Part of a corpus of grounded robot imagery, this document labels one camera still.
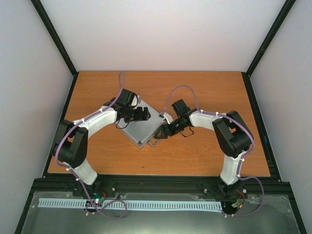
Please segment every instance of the robotic arm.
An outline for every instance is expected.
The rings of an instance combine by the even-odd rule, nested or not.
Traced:
[[[215,131],[220,148],[224,153],[224,163],[220,177],[225,183],[225,187],[235,184],[240,177],[241,161],[244,160],[244,155],[252,143],[249,136],[239,126],[225,118],[233,119],[250,133],[238,112],[231,111],[226,115],[218,116],[215,113],[202,110],[191,110],[182,99],[176,101],[172,107],[178,118],[173,121],[171,116],[164,113],[167,123],[156,131],[154,138],[165,139],[171,137],[181,133],[186,127],[203,127]]]
[[[88,139],[103,127],[115,123],[121,118],[126,123],[130,123],[145,121],[151,117],[147,107],[137,107],[140,98],[131,91],[123,89],[115,104],[103,111],[113,100],[114,98],[85,118],[73,122],[62,121],[53,141],[51,154],[56,156],[64,136],[74,125],[79,124],[64,141],[57,156],[59,161],[70,168],[87,185],[92,185],[98,176],[86,159]]]

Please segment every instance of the gray floor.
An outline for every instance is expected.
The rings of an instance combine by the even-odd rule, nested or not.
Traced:
[[[34,198],[23,233],[28,234],[296,234],[299,233],[290,204],[284,196],[267,196],[261,210],[245,218],[224,218],[210,212],[129,211],[123,219],[108,220],[99,214],[86,216],[81,209],[37,208]],[[246,200],[240,214],[258,206],[260,198]],[[106,211],[120,215],[122,211]]]

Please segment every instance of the gray wall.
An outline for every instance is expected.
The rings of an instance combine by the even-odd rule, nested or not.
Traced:
[[[30,1],[0,1],[0,233],[41,177],[71,75]]]
[[[312,233],[312,5],[297,1],[252,84],[283,180]]]
[[[78,70],[245,71],[285,0],[43,0]]]

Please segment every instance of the wooden tabletop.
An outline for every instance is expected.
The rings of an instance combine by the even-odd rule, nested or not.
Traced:
[[[195,90],[199,107],[211,112],[236,110],[253,133],[255,151],[246,157],[242,176],[270,176],[260,138],[240,72],[127,71],[125,88],[161,112],[168,94],[180,84]],[[81,71],[65,119],[73,121],[98,110],[119,92],[118,71]],[[177,89],[167,112],[175,118],[171,104],[184,99],[192,109],[195,102],[187,88]],[[162,140],[156,147],[139,149],[114,125],[94,134],[88,142],[87,159],[99,174],[131,175],[220,175],[224,154],[215,133],[193,128],[195,134],[180,134]],[[51,161],[49,173],[66,173]]]

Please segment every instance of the black vertical post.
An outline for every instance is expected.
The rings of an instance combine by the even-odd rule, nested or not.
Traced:
[[[46,13],[41,1],[40,0],[31,0],[31,2],[34,5],[36,11],[38,12],[42,22],[44,23],[44,26],[48,30],[52,40],[54,41],[55,45],[57,46],[58,51],[62,55],[68,69],[70,70],[70,72],[72,73],[73,76],[76,76],[77,70],[74,67],[68,53],[66,52],[66,49],[65,49],[62,41],[60,40],[58,33],[56,32],[52,22],[50,21],[50,18],[48,16],[48,14]]]
[[[264,55],[265,51],[269,47],[271,41],[273,40],[275,34],[277,33],[277,31],[279,29],[279,27],[284,22],[284,19],[286,18],[287,14],[291,10],[291,8],[292,8],[292,6],[294,5],[295,2],[296,2],[296,0],[286,0],[285,1],[282,9],[278,13],[274,23],[272,24],[268,34],[264,38],[264,40],[263,40],[263,42],[262,42],[258,52],[256,53],[253,61],[251,62],[250,66],[249,66],[249,68],[248,68],[248,70],[246,72],[247,78],[251,77],[251,75],[254,72],[256,66],[260,62],[262,56]]]

